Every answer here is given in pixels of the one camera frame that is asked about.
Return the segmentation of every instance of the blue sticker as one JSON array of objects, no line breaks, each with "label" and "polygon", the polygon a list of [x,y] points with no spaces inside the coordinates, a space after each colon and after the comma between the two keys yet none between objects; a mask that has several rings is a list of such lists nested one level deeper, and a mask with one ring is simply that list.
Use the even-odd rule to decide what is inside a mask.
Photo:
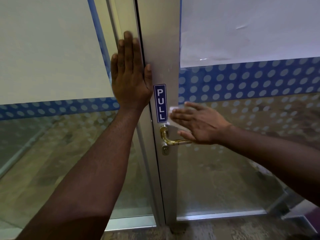
[{"label": "blue sticker", "polygon": [[166,85],[154,85],[154,99],[155,106],[157,108],[157,120],[158,123],[167,122],[167,96],[166,96]]}]

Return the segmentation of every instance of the glass panel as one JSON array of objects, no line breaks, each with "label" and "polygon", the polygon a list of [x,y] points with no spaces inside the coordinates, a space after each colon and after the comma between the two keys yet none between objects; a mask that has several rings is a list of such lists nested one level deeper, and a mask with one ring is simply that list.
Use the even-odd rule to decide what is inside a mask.
[{"label": "glass panel", "polygon": [[[116,113],[0,121],[0,228],[25,227]],[[126,179],[111,218],[152,214],[145,186],[132,144]]]},{"label": "glass panel", "polygon": [[[319,147],[319,61],[181,69],[179,104],[202,103],[241,128]],[[178,148],[178,216],[266,209],[283,187],[271,172],[223,146]]]}]

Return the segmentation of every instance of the door handle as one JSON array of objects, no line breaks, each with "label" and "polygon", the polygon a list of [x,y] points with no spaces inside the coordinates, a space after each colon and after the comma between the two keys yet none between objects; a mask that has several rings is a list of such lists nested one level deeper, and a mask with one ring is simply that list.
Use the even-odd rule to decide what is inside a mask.
[{"label": "door handle", "polygon": [[185,145],[185,144],[192,143],[192,141],[189,141],[187,139],[170,140],[168,138],[169,137],[168,131],[169,129],[165,124],[160,127],[161,138],[167,145],[176,146],[176,145]]}]

